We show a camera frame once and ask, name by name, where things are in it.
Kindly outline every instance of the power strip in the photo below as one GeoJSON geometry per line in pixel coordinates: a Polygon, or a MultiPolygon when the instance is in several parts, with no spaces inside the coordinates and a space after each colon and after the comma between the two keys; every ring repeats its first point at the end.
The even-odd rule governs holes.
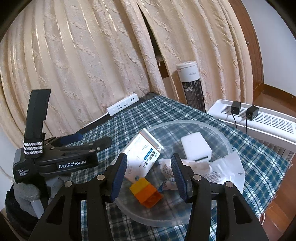
{"type": "Polygon", "coordinates": [[[136,103],[139,100],[137,94],[132,94],[121,101],[118,101],[114,105],[107,108],[107,111],[110,116],[115,115],[116,113],[122,111],[126,107],[129,107],[133,103],[136,103]]]}

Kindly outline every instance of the yellow toy block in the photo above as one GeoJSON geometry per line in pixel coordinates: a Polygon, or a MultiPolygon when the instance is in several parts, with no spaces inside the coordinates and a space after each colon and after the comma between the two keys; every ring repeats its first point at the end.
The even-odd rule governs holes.
{"type": "Polygon", "coordinates": [[[150,184],[146,178],[141,177],[136,183],[131,185],[130,190],[133,195],[136,195],[139,191],[144,189],[148,184],[150,184]]]}

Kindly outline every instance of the orange toy block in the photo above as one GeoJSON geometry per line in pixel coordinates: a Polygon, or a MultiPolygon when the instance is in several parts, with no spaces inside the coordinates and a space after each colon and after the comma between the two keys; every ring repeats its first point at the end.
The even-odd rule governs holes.
{"type": "Polygon", "coordinates": [[[151,208],[155,204],[157,204],[157,202],[161,200],[162,197],[163,196],[156,190],[156,192],[153,193],[151,197],[149,197],[145,202],[141,204],[144,205],[146,208],[151,208]]]}
{"type": "Polygon", "coordinates": [[[150,196],[153,195],[157,190],[155,187],[153,187],[150,183],[144,187],[141,191],[139,191],[135,197],[138,199],[138,201],[142,204],[145,202],[150,196]]]}
{"type": "Polygon", "coordinates": [[[145,178],[140,178],[130,187],[130,190],[146,208],[153,207],[163,197],[145,178]]]}

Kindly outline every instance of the curtain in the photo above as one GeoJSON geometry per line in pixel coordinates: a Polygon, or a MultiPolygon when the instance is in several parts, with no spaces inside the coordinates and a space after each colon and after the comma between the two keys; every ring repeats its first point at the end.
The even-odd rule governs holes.
{"type": "Polygon", "coordinates": [[[0,123],[18,147],[32,89],[52,90],[46,138],[78,131],[132,93],[166,96],[143,17],[124,0],[32,1],[0,58],[0,123]]]}
{"type": "Polygon", "coordinates": [[[195,60],[207,110],[218,99],[252,103],[250,55],[227,0],[135,1],[150,25],[166,64],[174,93],[171,98],[186,102],[176,64],[195,60]]]}

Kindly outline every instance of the wooden door frame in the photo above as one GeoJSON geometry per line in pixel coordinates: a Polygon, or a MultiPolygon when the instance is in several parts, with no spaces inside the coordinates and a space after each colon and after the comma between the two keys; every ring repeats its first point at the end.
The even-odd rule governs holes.
{"type": "Polygon", "coordinates": [[[228,0],[228,2],[235,12],[248,45],[253,72],[253,100],[255,100],[264,88],[263,64],[258,38],[251,18],[241,0],[228,0]]]}

